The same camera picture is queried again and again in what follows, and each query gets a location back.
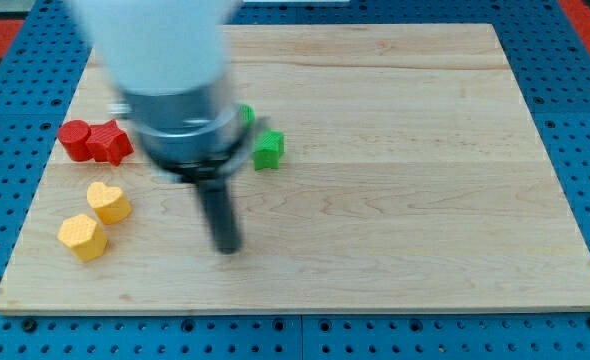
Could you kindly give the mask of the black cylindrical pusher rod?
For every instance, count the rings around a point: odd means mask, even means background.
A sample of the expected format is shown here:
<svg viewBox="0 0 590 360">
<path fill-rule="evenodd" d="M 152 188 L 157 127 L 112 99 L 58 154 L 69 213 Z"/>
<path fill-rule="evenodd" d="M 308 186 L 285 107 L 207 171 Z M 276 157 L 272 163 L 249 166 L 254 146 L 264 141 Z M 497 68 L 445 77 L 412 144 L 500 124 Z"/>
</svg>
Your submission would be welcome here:
<svg viewBox="0 0 590 360">
<path fill-rule="evenodd" d="M 242 236 L 227 182 L 201 182 L 196 188 L 214 248 L 221 254 L 236 253 L 242 246 Z"/>
</svg>

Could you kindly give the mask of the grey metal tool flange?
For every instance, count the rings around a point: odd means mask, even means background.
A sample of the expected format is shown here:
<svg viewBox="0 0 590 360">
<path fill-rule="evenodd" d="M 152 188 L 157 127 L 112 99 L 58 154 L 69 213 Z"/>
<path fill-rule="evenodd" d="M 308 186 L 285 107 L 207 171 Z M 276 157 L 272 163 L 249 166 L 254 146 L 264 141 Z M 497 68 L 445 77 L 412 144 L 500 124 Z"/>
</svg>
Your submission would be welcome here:
<svg viewBox="0 0 590 360">
<path fill-rule="evenodd" d="M 160 170 L 180 182 L 226 180 L 251 157 L 267 128 L 265 117 L 250 127 L 240 118 L 230 76 L 174 93 L 124 90 L 138 143 Z"/>
</svg>

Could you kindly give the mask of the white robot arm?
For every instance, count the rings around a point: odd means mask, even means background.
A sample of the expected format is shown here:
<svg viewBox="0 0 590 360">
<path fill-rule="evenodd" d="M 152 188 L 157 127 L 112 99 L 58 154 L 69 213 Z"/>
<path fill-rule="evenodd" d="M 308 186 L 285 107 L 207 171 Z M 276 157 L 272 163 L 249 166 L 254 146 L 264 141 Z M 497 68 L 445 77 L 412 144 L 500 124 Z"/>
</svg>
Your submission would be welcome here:
<svg viewBox="0 0 590 360">
<path fill-rule="evenodd" d="M 214 247 L 242 246 L 228 180 L 266 127 L 237 101 L 224 24 L 237 1 L 70 0 L 70 14 L 128 105 L 140 147 L 195 186 Z"/>
</svg>

